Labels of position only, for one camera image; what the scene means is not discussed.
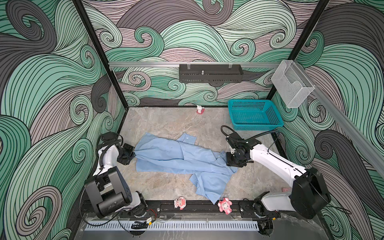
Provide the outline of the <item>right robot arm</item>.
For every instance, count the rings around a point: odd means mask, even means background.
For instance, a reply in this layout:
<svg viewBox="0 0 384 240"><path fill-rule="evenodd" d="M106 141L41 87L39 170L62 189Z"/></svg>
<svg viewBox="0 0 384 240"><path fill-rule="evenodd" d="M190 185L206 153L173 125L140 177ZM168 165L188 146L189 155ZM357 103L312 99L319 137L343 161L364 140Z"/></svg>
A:
<svg viewBox="0 0 384 240"><path fill-rule="evenodd" d="M286 192L265 192L258 196L253 203L256 216L271 219L280 212L296 212L305 219L313 219L322 209L329 207L332 200L322 173L314 167L308 169L274 153L258 140L263 135L243 139L235 130L225 135L231 148L227 153L229 167L242 168L257 162L289 185Z"/></svg>

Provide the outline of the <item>light blue long sleeve shirt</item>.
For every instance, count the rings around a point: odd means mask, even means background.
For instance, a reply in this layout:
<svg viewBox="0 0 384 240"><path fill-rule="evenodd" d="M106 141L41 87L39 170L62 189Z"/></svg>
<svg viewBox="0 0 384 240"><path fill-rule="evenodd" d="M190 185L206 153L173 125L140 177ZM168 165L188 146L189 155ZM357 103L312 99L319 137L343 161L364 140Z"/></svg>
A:
<svg viewBox="0 0 384 240"><path fill-rule="evenodd" d="M216 203L238 169L227 165L226 152L197 146L196 139L186 133L177 140L146 133L135 148L136 170L191 175L196 194Z"/></svg>

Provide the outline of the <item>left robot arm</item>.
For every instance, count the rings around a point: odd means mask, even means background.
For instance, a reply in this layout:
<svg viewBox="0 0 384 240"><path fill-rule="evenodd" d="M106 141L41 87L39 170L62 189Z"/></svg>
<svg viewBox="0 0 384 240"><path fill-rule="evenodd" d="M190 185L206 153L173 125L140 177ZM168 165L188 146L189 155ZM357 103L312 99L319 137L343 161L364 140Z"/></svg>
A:
<svg viewBox="0 0 384 240"><path fill-rule="evenodd" d="M121 211L140 217L147 211L143 195L131 192L118 169L126 166L136 156L135 148L124 143L124 138L114 132L101 134L96 148L98 165L94 174L85 181L85 192L97 217L102 219Z"/></svg>

